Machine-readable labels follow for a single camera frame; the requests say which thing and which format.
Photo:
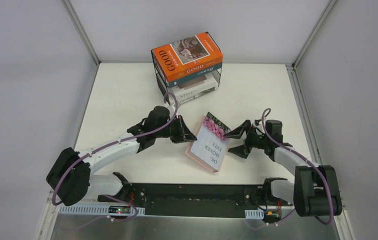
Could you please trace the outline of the pink floral Designer Fate book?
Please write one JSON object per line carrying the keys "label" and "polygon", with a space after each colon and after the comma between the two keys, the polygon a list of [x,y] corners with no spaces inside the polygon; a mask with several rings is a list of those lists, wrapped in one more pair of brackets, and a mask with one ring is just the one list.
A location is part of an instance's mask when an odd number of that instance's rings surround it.
{"label": "pink floral Designer Fate book", "polygon": [[219,172],[229,140],[225,134],[231,129],[211,112],[204,115],[197,126],[197,140],[190,143],[185,154],[212,173]]}

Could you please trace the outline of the white Style magazine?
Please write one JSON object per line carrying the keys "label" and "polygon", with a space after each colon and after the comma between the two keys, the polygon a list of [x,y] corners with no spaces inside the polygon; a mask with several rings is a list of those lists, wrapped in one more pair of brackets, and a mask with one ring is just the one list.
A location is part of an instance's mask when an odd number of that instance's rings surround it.
{"label": "white Style magazine", "polygon": [[188,82],[178,84],[170,90],[174,93],[178,101],[184,102],[204,91],[215,90],[218,86],[219,83],[214,76],[211,73],[207,73],[189,80]]}

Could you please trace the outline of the white Singularity book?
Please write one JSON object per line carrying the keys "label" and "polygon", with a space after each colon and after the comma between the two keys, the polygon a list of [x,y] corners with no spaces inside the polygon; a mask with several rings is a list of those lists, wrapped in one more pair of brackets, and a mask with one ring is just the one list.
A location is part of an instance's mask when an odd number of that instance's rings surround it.
{"label": "white Singularity book", "polygon": [[175,96],[178,101],[178,104],[182,105],[184,103],[187,103],[189,101],[202,97],[206,94],[214,92],[216,89],[217,89],[216,87],[211,87],[211,88],[199,91],[199,92],[191,91],[191,92],[186,92],[186,93],[175,93]]}

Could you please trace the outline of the teal Humor book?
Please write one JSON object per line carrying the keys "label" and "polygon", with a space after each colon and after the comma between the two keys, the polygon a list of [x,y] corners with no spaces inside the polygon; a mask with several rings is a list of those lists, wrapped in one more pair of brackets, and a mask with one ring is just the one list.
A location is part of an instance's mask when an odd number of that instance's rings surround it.
{"label": "teal Humor book", "polygon": [[183,76],[183,77],[178,78],[177,80],[173,80],[171,82],[167,82],[166,80],[164,80],[164,83],[167,87],[172,88],[172,87],[175,87],[177,85],[181,85],[181,84],[184,84],[188,81],[191,81],[195,78],[204,76],[206,74],[212,74],[214,79],[220,85],[222,66],[223,66],[223,63],[218,63],[216,65],[209,66],[209,67],[202,69],[202,70],[196,70],[196,71],[190,73],[187,76]]}

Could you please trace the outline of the orange Good Morning book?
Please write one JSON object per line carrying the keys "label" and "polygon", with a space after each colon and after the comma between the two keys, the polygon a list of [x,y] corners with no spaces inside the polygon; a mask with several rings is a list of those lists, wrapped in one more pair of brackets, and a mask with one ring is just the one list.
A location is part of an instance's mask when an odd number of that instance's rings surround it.
{"label": "orange Good Morning book", "polygon": [[167,82],[223,63],[224,57],[207,31],[156,47],[151,50],[151,55],[158,61]]}

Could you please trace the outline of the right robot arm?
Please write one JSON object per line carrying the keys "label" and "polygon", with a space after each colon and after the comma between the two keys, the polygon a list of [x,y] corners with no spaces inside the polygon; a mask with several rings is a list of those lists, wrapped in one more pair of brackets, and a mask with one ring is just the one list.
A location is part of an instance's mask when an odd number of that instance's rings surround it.
{"label": "right robot arm", "polygon": [[281,121],[266,120],[263,131],[258,130],[260,122],[246,120],[225,133],[224,137],[240,139],[246,134],[243,144],[230,148],[229,153],[246,159],[252,149],[263,150],[273,162],[294,176],[294,183],[284,178],[272,178],[269,186],[261,190],[261,200],[267,205],[273,205],[283,199],[292,203],[301,217],[339,216],[343,207],[336,170],[330,165],[318,165],[297,154],[292,145],[283,141]]}

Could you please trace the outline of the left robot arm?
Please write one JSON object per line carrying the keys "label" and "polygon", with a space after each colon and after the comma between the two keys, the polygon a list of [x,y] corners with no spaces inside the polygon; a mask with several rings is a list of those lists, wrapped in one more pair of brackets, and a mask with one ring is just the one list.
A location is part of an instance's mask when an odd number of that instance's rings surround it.
{"label": "left robot arm", "polygon": [[98,175],[97,172],[146,150],[158,138],[170,139],[174,144],[197,140],[181,115],[170,116],[167,107],[156,106],[147,117],[111,142],[82,151],[65,148],[46,176],[46,182],[53,189],[52,203],[72,206],[87,195],[108,195],[117,202],[126,201],[130,189],[124,185],[124,180],[116,173]]}

